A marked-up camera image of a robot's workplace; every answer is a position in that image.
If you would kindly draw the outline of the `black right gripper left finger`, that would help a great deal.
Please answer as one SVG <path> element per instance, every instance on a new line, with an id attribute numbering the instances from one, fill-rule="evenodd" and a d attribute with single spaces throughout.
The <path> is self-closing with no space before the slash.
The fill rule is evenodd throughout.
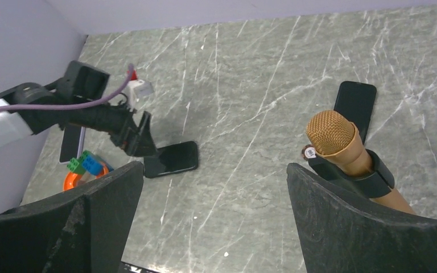
<path id="1" fill-rule="evenodd" d="M 143 164 L 0 214 L 0 272 L 118 272 Z"/>

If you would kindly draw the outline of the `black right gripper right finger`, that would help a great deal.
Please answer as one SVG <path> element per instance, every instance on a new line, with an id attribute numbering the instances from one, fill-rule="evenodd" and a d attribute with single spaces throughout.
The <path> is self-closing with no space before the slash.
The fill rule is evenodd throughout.
<path id="1" fill-rule="evenodd" d="M 437 219 L 376 204 L 297 163 L 287 185 L 308 272 L 437 272 Z"/>

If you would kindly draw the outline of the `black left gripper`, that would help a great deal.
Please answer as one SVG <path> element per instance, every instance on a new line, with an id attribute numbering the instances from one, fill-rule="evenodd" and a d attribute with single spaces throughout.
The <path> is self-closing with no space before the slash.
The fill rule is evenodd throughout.
<path id="1" fill-rule="evenodd" d="M 154 156 L 158 149 L 150 130 L 152 115 L 144 111 L 137 125 L 133 118 L 136 112 L 127 104 L 102 104 L 72 110 L 68 124 L 109 134 L 111 142 L 121 149 L 126 149 L 129 156 Z"/>

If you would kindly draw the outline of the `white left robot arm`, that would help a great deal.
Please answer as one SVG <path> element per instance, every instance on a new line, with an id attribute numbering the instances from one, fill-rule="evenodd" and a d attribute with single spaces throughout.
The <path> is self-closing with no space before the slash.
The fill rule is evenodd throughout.
<path id="1" fill-rule="evenodd" d="M 131 79 L 113 93 L 103 93 L 110 75 L 96 67 L 71 61 L 63 77 L 47 85 L 25 82 L 0 93 L 0 148 L 54 125 L 80 126 L 108 133 L 126 155 L 154 156 L 158 149 L 150 132 L 151 114 L 144 111 L 139 124 L 136 110 L 125 102 L 112 105 Z"/>

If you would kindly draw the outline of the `blue phone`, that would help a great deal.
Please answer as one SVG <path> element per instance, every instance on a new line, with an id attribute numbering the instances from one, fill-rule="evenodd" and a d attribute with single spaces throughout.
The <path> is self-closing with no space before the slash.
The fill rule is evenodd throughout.
<path id="1" fill-rule="evenodd" d="M 199 148 L 196 142 L 187 141 L 158 149 L 155 156 L 144 158 L 144 176 L 152 179 L 199 167 Z"/>

